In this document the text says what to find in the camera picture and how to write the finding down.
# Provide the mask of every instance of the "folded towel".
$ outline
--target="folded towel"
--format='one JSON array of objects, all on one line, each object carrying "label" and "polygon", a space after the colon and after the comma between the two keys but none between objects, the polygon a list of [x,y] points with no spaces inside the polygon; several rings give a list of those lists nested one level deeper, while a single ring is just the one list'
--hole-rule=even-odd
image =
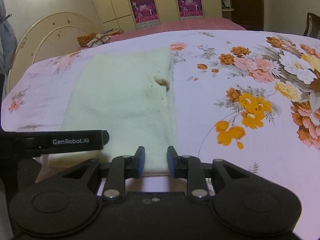
[{"label": "folded towel", "polygon": [[[101,161],[146,148],[145,174],[168,171],[174,145],[173,56],[160,48],[141,54],[95,55],[84,68],[68,103],[63,131],[107,130]],[[49,167],[70,167],[97,153],[51,155]]]}]

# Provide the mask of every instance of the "gray curtain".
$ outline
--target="gray curtain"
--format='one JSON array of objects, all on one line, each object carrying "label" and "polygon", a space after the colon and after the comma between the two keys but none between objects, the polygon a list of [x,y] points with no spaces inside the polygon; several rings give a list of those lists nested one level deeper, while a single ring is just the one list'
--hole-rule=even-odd
[{"label": "gray curtain", "polygon": [[7,21],[11,15],[6,16],[4,1],[0,0],[0,38],[3,51],[0,53],[0,72],[6,76],[12,67],[13,57],[17,48],[17,39],[14,31]]}]

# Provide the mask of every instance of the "chair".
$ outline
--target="chair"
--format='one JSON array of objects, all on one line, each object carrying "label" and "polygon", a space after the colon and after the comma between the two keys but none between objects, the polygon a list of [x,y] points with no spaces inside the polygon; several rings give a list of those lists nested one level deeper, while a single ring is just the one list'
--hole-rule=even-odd
[{"label": "chair", "polygon": [[306,27],[306,30],[304,31],[303,36],[309,36],[317,39],[319,32],[320,32],[320,17],[314,13],[308,13],[307,27]]}]

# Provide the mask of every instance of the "bed headboard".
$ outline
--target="bed headboard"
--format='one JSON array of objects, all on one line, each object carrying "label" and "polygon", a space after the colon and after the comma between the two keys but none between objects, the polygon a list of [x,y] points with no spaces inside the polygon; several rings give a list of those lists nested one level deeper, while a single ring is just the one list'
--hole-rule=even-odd
[{"label": "bed headboard", "polygon": [[7,93],[33,63],[63,56],[79,49],[77,37],[99,32],[87,18],[71,12],[50,14],[35,23],[23,36],[10,70]]}]

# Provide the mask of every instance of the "wooden door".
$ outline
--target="wooden door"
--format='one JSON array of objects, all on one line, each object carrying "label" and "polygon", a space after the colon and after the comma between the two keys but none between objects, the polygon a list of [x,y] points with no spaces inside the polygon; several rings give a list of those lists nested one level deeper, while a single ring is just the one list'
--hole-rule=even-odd
[{"label": "wooden door", "polygon": [[263,31],[264,0],[231,0],[232,21],[247,30]]}]

